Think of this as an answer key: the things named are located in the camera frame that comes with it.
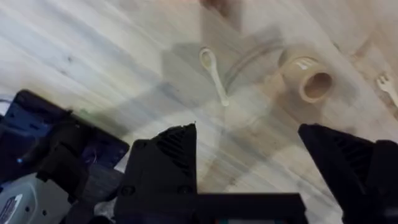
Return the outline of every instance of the white fork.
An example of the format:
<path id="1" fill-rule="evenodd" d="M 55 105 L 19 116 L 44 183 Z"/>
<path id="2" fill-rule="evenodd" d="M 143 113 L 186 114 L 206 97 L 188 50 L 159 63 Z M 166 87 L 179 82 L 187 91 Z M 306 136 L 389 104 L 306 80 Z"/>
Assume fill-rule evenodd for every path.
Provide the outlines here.
<path id="1" fill-rule="evenodd" d="M 376 79 L 376 82 L 382 91 L 385 91 L 390 95 L 395 106 L 398 108 L 398 94 L 396 92 L 396 89 L 394 88 L 394 81 L 392 80 L 392 78 L 384 73 Z"/>

